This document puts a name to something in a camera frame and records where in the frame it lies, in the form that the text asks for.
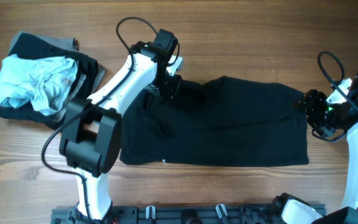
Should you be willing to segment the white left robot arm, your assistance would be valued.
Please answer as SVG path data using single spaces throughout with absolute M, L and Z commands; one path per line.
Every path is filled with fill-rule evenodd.
M 121 149 L 122 116 L 146 88 L 160 96 L 176 93 L 180 77 L 175 72 L 183 61 L 174 54 L 179 48 L 175 40 L 138 42 L 130 47 L 125 64 L 105 86 L 85 100 L 69 103 L 60 154 L 77 178 L 77 223 L 113 221 L 107 173 Z

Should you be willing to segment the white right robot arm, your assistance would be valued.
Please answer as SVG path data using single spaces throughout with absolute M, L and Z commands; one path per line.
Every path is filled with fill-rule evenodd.
M 308 203 L 288 194 L 277 196 L 270 207 L 268 219 L 284 223 L 358 223 L 358 106 L 341 90 L 332 93 L 328 100 L 324 124 L 329 128 L 343 129 L 349 146 L 347 183 L 341 208 L 321 215 Z

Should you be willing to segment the black t-shirt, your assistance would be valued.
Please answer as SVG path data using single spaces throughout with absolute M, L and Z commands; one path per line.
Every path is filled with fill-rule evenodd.
M 229 167 L 306 165 L 302 92 L 280 83 L 220 77 L 182 81 L 170 99 L 144 90 L 123 117 L 120 159 Z

